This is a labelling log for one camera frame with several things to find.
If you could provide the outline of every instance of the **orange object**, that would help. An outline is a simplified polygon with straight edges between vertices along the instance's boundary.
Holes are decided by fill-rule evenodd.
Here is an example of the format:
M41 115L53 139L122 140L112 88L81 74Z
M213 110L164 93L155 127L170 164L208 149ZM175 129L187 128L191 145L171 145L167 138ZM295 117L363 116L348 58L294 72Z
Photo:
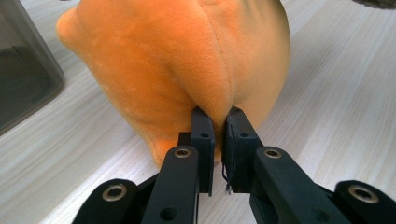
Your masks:
M279 95L290 35L278 0L81 0L57 24L161 165L201 107L220 136L232 105L258 127Z

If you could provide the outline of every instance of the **gray container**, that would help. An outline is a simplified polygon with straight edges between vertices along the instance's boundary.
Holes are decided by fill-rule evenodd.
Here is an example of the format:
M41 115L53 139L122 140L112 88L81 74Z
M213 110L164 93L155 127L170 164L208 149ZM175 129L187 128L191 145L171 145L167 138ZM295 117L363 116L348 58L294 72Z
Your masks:
M19 0L0 0L0 135L57 95L63 72Z

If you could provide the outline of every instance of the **stuffed toy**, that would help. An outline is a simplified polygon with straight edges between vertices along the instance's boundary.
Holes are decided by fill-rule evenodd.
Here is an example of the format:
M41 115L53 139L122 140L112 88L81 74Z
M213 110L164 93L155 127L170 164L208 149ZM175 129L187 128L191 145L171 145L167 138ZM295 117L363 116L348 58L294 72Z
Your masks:
M229 110L240 107L257 128L290 63L278 0L81 0L57 33L160 166L196 106L212 118L218 160Z

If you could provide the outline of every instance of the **white wooden floor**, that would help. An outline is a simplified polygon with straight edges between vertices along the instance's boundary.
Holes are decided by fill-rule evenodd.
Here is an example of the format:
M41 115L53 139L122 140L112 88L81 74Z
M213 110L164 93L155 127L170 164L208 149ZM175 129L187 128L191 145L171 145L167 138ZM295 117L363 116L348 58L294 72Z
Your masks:
M318 184L357 179L396 199L396 11L352 1L283 0L290 20L286 86L258 133ZM61 94L0 136L0 223L70 223L93 189L158 172L145 143L57 40L78 0L22 0L64 70ZM255 223L248 195L200 197L199 223Z

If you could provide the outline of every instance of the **orange plush toy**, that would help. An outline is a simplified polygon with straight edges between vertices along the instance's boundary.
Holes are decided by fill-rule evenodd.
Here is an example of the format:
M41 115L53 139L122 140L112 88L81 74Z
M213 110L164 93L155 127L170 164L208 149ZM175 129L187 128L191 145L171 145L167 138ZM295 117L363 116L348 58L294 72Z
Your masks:
M201 107L220 136L233 105L254 127L288 72L290 36L278 0L81 0L57 24L110 102L161 165Z

